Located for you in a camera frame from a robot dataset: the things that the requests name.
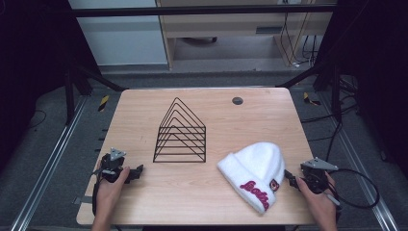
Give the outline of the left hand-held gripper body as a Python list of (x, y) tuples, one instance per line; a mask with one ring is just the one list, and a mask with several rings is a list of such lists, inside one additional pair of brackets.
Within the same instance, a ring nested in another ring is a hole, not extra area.
[(102, 157), (99, 169), (94, 172), (96, 182), (100, 183), (102, 179), (105, 179), (110, 183), (114, 183), (122, 171), (125, 155), (124, 151), (112, 147), (111, 152)]

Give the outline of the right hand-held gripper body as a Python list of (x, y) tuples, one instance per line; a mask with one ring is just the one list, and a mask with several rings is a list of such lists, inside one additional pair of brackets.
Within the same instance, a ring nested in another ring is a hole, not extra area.
[(301, 163), (300, 167), (304, 175), (303, 180), (309, 189), (316, 194), (323, 193), (329, 187), (325, 172), (327, 170), (339, 169), (337, 166), (327, 163), (318, 157)]

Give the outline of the white knit beanie hat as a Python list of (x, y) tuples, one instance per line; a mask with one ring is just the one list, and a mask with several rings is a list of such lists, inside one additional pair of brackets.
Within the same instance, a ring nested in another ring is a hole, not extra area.
[(261, 141), (228, 154), (217, 168), (237, 194), (262, 215), (276, 201), (285, 161), (278, 145)]

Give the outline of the person's right hand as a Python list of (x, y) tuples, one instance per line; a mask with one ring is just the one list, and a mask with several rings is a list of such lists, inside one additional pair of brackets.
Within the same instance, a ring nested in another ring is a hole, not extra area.
[(316, 223), (332, 220), (336, 222), (336, 205), (324, 193), (316, 194), (310, 191), (308, 185), (300, 177), (296, 178), (300, 192), (306, 199), (309, 211)]

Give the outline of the person's left hand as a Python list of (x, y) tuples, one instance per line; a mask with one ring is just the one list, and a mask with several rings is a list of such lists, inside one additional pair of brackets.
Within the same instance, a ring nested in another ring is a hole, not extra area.
[(111, 223), (115, 205), (121, 195), (124, 182), (130, 173), (130, 168), (125, 167), (114, 183), (102, 180), (96, 197), (96, 215), (94, 220), (105, 220)]

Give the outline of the grey tape strip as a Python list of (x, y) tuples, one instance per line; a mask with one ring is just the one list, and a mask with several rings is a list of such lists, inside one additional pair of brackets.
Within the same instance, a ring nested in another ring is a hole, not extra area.
[(92, 203), (92, 197), (91, 197), (91, 196), (87, 196), (87, 195), (78, 196), (78, 197), (75, 197), (75, 198), (73, 199), (72, 203), (75, 204), (75, 205), (81, 205), (82, 203), (91, 204), (91, 203)]

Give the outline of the yellow black striped tape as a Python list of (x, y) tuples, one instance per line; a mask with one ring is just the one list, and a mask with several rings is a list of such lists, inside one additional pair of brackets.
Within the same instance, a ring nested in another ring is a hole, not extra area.
[(105, 109), (105, 107), (106, 107), (106, 105), (107, 105), (107, 102), (108, 102), (109, 98), (110, 98), (109, 95), (104, 95), (104, 96), (102, 97), (101, 102), (100, 102), (100, 104), (99, 104), (99, 106), (98, 106), (98, 109), (97, 109), (98, 112), (103, 112), (103, 111), (104, 111), (104, 109)]
[(307, 92), (303, 92), (303, 101), (305, 103), (309, 103), (315, 106), (321, 105), (321, 103), (318, 100), (312, 100)]

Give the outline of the black metal stand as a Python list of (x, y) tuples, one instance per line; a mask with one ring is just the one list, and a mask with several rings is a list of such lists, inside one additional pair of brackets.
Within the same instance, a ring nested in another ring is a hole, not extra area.
[(313, 67), (303, 71), (291, 80), (277, 85), (277, 88), (291, 88), (296, 83), (303, 81), (307, 77), (317, 75), (313, 88), (317, 91), (325, 90), (331, 85), (331, 112), (338, 122), (342, 121), (342, 111), (340, 103), (340, 68), (336, 64), (315, 64)]
[(74, 89), (77, 89), (81, 95), (90, 95), (92, 93), (92, 87), (88, 81), (88, 78), (91, 78), (114, 91), (125, 90), (124, 87), (109, 81), (101, 74), (97, 74), (96, 72), (93, 72), (81, 65), (72, 65), (67, 69), (64, 75), (66, 125), (68, 125), (75, 116)]

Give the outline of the dark curtain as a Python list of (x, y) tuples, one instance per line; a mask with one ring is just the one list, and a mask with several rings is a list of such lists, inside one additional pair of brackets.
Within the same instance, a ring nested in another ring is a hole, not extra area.
[(408, 178), (408, 0), (337, 0), (319, 58), (346, 35), (336, 63), (384, 151)]
[(69, 10), (68, 0), (0, 0), (0, 173), (9, 165), (36, 103), (64, 85), (66, 67), (51, 34), (61, 37), (75, 60), (92, 72), (99, 68), (75, 18), (49, 15)]

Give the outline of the white cabinet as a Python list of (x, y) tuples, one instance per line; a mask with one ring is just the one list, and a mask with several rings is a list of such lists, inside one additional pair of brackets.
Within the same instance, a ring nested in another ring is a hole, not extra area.
[[(73, 10), (156, 7), (155, 0), (68, 0)], [(159, 17), (78, 17), (99, 66), (167, 64)]]

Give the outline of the light wooden desk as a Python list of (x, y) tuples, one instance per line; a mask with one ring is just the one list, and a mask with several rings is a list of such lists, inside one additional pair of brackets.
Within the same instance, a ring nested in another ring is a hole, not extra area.
[[(335, 4), (337, 0), (155, 0), (159, 7)], [(167, 57), (180, 38), (273, 36), (286, 65), (297, 64), (301, 40), (325, 34), (331, 13), (236, 13), (162, 15)]]

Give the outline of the aluminium floor rail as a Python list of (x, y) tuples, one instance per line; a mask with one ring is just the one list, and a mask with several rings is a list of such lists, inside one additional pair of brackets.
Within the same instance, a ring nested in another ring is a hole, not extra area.
[(86, 96), (80, 96), (78, 103), (74, 109), (74, 116), (71, 121), (64, 127), (57, 143), (55, 144), (42, 172), (31, 190), (24, 206), (18, 213), (17, 217), (13, 221), (10, 231), (26, 231), (44, 193), (47, 189), (49, 182), (60, 162), (61, 157), (64, 154), (66, 146), (68, 145), (70, 138), (83, 114), (84, 107), (86, 106), (88, 98)]
[(370, 183), (370, 174), (367, 172), (363, 165), (363, 162), (359, 158), (356, 149), (354, 148), (351, 139), (349, 138), (345, 129), (341, 129), (339, 132), (339, 139), (342, 149), (350, 168), (357, 173), (360, 173), (358, 182), (360, 188), (370, 205), (377, 222), (379, 223), (382, 231), (399, 231), (399, 227), (395, 222), (395, 219), (390, 212), (384, 199), (381, 197), (378, 188), (373, 182)]

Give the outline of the black horizontal frame bar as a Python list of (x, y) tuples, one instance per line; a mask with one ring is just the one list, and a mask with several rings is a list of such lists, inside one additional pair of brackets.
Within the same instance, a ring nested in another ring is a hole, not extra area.
[(70, 15), (74, 17), (108, 17), (236, 13), (330, 13), (336, 9), (336, 4), (300, 4), (46, 10), (45, 12), (48, 14)]

